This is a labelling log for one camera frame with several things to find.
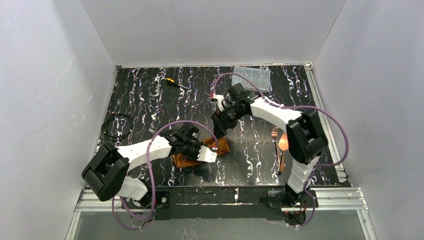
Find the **orange cloth napkin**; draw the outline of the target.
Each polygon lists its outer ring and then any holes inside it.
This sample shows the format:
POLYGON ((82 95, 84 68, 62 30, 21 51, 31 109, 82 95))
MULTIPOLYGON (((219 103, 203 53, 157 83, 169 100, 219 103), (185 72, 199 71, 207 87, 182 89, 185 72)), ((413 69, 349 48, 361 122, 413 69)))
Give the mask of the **orange cloth napkin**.
POLYGON ((213 137, 205 138, 202 142, 205 144, 200 147, 199 153, 194 155, 194 160, 184 157, 183 154, 172 156, 175 165, 179 169, 197 166, 203 163, 215 163, 217 157, 230 152, 230 147, 225 137, 218 138, 216 142, 213 137))

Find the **copper fork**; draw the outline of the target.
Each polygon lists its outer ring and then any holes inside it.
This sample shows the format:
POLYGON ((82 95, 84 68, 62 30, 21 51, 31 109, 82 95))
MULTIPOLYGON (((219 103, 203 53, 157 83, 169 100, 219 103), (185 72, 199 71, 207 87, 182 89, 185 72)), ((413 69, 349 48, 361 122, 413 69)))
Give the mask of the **copper fork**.
POLYGON ((271 137, 273 138, 275 154, 276 154, 276 159, 277 159, 277 175, 280 176, 282 172, 281 172, 281 169, 280 169, 281 163, 280 163, 280 157, 279 157, 279 147, 278 147, 278 143, 277 143, 278 132, 277 132, 277 129, 275 127, 271 130, 271 137))

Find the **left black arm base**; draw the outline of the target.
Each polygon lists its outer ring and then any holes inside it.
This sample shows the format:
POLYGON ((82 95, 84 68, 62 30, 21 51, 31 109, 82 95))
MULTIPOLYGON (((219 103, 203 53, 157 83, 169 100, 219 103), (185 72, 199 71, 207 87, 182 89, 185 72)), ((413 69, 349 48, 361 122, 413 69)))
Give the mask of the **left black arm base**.
MULTIPOLYGON (((152 192, 148 192, 141 200, 134 200, 132 198, 124 198, 129 209, 150 209, 152 206, 152 192)), ((171 205, 171 194, 169 191, 157 189, 155 192, 155 209, 168 209, 171 205)))

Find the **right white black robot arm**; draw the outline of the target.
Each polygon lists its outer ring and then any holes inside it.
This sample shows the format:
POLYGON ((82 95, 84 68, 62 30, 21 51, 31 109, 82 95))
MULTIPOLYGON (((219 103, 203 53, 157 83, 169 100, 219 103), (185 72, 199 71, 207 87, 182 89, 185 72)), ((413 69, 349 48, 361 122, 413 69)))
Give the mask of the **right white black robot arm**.
POLYGON ((320 155, 328 146, 317 112, 304 113, 284 108, 261 92, 245 90, 241 83, 228 89, 230 99, 212 93, 210 101, 217 105, 212 114, 213 134, 220 139, 234 129, 239 119, 250 115, 282 129, 293 157, 290 176, 285 184, 285 199, 299 202, 310 186, 310 177, 320 155))

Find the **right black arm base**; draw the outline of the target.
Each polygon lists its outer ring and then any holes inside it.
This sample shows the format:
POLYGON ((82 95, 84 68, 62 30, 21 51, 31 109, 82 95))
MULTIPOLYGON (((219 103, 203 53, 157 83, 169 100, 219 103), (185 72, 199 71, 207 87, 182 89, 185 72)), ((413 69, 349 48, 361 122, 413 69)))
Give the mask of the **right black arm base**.
POLYGON ((313 204, 315 207, 319 206, 317 194, 310 188, 307 192, 302 191, 300 193, 287 192, 284 188, 282 190, 269 190, 262 196, 262 201, 269 208, 290 208, 300 206, 304 208, 304 205, 306 205, 306 208, 312 208, 313 204))

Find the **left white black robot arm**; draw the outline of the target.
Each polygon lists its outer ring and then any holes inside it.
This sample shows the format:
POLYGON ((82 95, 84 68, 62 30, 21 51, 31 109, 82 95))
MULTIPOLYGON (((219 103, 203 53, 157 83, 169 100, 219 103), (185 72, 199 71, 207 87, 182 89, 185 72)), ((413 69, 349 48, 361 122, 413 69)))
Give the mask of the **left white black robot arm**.
POLYGON ((199 129, 191 123, 167 129, 158 136, 136 144, 116 147, 111 143, 99 147, 83 169, 82 179, 102 202, 115 196, 142 200, 151 188, 128 174, 147 160, 181 155, 184 159, 207 160, 207 145, 198 139, 199 129))

